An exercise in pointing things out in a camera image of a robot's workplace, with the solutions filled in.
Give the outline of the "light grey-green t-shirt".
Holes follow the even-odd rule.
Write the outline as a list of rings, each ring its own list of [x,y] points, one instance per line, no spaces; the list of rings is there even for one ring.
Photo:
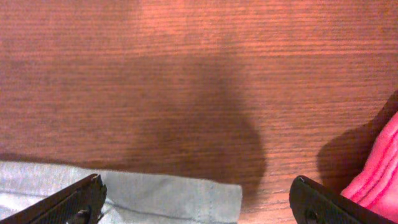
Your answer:
[[[31,162],[1,162],[1,218],[99,174],[107,196],[101,223],[237,223],[239,185]]]

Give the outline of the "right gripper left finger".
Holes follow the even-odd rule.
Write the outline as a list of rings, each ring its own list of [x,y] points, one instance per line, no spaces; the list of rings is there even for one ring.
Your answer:
[[[102,219],[107,187],[91,174],[53,195],[1,220],[1,224],[97,224]]]

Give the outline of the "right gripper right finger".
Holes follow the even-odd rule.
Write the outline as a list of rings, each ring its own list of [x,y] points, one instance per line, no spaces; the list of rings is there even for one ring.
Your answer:
[[[289,204],[298,224],[395,224],[304,175],[293,180]]]

